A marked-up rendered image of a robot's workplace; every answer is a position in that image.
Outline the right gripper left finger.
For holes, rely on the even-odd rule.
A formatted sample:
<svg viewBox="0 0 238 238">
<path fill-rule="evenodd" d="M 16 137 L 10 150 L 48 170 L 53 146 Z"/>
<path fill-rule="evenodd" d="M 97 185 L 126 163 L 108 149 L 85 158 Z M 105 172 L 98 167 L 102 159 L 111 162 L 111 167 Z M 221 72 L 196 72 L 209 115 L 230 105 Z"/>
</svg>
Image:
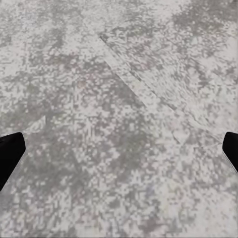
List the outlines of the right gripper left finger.
<svg viewBox="0 0 238 238">
<path fill-rule="evenodd" d="M 22 132 L 0 137 L 0 191 L 26 150 Z"/>
</svg>

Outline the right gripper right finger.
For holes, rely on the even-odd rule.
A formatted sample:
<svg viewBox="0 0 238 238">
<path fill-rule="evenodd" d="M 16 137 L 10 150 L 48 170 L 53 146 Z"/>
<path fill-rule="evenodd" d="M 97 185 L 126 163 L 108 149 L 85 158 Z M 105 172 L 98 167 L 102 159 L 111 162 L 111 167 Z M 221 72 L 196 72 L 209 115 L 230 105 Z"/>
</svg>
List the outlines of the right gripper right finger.
<svg viewBox="0 0 238 238">
<path fill-rule="evenodd" d="M 228 131 L 225 135 L 222 149 L 238 171 L 238 134 Z"/>
</svg>

